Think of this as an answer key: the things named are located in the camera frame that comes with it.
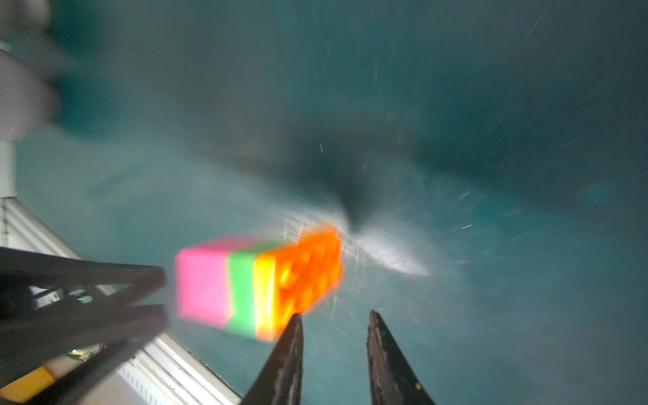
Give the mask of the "orange long lego brick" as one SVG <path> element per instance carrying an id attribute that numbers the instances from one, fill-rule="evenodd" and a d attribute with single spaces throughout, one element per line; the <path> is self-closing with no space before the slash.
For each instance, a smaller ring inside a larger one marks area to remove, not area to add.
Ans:
<path id="1" fill-rule="evenodd" d="M 310 311 L 341 285 L 343 242 L 333 227 L 263 252 L 253 262 L 255 337 L 273 342 L 290 317 Z"/>

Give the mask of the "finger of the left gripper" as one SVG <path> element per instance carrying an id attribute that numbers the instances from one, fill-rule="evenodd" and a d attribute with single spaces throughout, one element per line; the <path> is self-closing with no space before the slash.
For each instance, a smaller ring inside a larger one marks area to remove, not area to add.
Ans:
<path id="1" fill-rule="evenodd" d="M 35 314 L 1 322 L 1 385 L 47 361 L 102 344 L 99 354 L 76 367 L 28 404 L 75 404 L 114 369 L 168 326 L 163 305 L 139 305 Z"/>
<path id="2" fill-rule="evenodd" d="M 98 263 L 1 249 L 1 285 L 6 288 L 127 285 L 128 288 L 107 299 L 115 304 L 134 304 L 160 290 L 165 283 L 165 271 L 160 267 Z"/>

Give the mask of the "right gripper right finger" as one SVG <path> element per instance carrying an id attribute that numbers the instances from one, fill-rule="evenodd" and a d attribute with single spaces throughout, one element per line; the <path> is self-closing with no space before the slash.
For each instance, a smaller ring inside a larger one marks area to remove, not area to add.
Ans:
<path id="1" fill-rule="evenodd" d="M 371 401 L 377 405 L 435 405 L 391 334 L 383 317 L 369 314 L 367 356 Z"/>

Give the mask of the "magenta lego brick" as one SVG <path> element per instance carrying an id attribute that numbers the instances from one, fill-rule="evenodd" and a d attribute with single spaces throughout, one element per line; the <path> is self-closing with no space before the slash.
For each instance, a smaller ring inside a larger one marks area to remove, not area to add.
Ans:
<path id="1" fill-rule="evenodd" d="M 258 241 L 257 237 L 231 237 L 180 251 L 175 257 L 178 317 L 224 329 L 234 309 L 228 256 Z"/>

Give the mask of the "green square lego brick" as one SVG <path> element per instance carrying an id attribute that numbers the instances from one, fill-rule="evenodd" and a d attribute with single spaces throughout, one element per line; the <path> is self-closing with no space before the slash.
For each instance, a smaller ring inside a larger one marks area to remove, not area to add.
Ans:
<path id="1" fill-rule="evenodd" d="M 253 242 L 250 246 L 229 254 L 227 266 L 231 282 L 232 315 L 225 329 L 227 332 L 250 339 L 256 337 L 254 262 L 258 256 L 278 246 L 278 241 L 264 240 Z"/>

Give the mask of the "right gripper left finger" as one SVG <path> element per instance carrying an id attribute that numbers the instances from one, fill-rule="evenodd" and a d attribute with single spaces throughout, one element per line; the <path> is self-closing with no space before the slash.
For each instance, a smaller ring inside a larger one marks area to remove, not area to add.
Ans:
<path id="1" fill-rule="evenodd" d="M 303 351 L 302 316 L 294 314 L 240 405 L 300 405 Z"/>

